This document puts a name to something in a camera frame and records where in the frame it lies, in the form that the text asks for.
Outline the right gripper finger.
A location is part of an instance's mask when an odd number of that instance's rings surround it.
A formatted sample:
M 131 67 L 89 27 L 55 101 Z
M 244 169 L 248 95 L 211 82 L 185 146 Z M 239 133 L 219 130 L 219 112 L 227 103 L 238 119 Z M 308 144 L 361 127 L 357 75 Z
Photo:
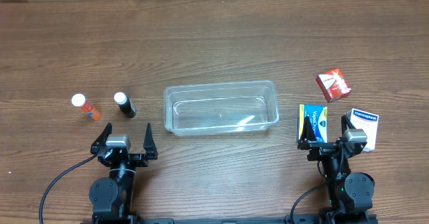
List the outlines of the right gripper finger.
M 309 141 L 316 141 L 316 136 L 314 133 L 314 130 L 312 128 L 312 124 L 310 122 L 309 116 L 306 116 L 304 118 L 302 133 L 299 137 L 300 141 L 309 140 Z
M 353 137 L 355 126 L 351 123 L 347 115 L 341 117 L 341 129 L 343 137 Z

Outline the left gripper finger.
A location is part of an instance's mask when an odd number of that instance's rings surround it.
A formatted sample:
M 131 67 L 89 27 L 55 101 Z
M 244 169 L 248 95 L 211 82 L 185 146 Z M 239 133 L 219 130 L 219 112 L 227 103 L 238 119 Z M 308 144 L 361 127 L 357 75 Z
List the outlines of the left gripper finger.
M 143 141 L 143 148 L 145 150 L 145 155 L 148 160 L 157 160 L 158 151 L 154 142 L 150 123 L 148 123 L 146 127 L 145 139 Z
M 108 123 L 100 136 L 91 144 L 90 153 L 97 154 L 99 150 L 106 146 L 108 136 L 112 133 L 112 124 Z

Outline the white Hansaplast plaster box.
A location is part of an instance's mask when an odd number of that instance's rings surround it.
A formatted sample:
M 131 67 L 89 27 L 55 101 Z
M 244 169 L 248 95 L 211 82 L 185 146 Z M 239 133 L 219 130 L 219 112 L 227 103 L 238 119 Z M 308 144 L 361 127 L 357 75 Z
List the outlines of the white Hansaplast plaster box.
M 367 144 L 364 147 L 364 151 L 373 151 L 376 144 L 379 116 L 353 108 L 347 112 L 347 117 L 357 129 L 362 129 L 367 135 Z

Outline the blue yellow VapoDrops box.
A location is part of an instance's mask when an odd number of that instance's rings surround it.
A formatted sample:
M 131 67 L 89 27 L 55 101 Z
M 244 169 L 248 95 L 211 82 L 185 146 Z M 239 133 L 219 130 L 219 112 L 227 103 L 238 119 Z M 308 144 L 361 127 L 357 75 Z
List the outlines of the blue yellow VapoDrops box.
M 300 104 L 297 115 L 297 140 L 302 135 L 305 117 L 309 117 L 310 126 L 317 142 L 327 143 L 327 113 L 327 107 L 325 106 Z

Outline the black bottle white cap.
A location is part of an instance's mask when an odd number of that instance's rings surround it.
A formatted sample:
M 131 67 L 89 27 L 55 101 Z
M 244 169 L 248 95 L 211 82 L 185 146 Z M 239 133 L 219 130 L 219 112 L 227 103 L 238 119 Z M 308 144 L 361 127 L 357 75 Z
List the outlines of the black bottle white cap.
M 117 92 L 114 94 L 114 101 L 118 104 L 120 110 L 128 118 L 134 118 L 136 116 L 136 108 L 132 100 L 123 92 Z

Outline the orange tube white cap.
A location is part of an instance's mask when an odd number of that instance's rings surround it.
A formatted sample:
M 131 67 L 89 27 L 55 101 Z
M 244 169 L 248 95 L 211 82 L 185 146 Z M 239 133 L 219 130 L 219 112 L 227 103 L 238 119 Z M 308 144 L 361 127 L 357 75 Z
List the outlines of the orange tube white cap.
M 87 101 L 86 97 L 81 94 L 77 93 L 72 96 L 71 103 L 75 107 L 81 108 L 89 117 L 94 119 L 95 121 L 99 121 L 102 118 L 101 112 L 94 107 L 89 101 Z

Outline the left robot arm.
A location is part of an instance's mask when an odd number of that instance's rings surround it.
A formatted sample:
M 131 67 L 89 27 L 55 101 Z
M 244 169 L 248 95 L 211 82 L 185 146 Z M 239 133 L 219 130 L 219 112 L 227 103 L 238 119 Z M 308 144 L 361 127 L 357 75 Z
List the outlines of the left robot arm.
M 138 213 L 131 210 L 137 168 L 145 168 L 158 158 L 151 125 L 143 141 L 144 153 L 131 153 L 126 134 L 113 134 L 108 123 L 92 143 L 90 153 L 109 168 L 109 175 L 93 182 L 88 196 L 93 204 L 93 223 L 141 223 Z

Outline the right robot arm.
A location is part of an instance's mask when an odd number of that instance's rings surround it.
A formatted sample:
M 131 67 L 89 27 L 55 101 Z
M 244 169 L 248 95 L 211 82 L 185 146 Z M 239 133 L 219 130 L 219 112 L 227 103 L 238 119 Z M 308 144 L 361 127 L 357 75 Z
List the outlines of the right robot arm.
M 373 207 L 374 179 L 363 172 L 351 172 L 348 159 L 360 154 L 367 144 L 367 136 L 357 129 L 346 115 L 341 117 L 342 136 L 335 142 L 322 143 L 316 136 L 310 118 L 304 118 L 298 149 L 308 150 L 307 159 L 316 161 L 324 183 L 311 188 L 293 204 L 288 216 L 291 223 L 315 224 L 375 224 L 376 215 L 368 210 Z M 330 206 L 319 210 L 317 215 L 294 214 L 298 203 L 316 190 L 327 189 Z

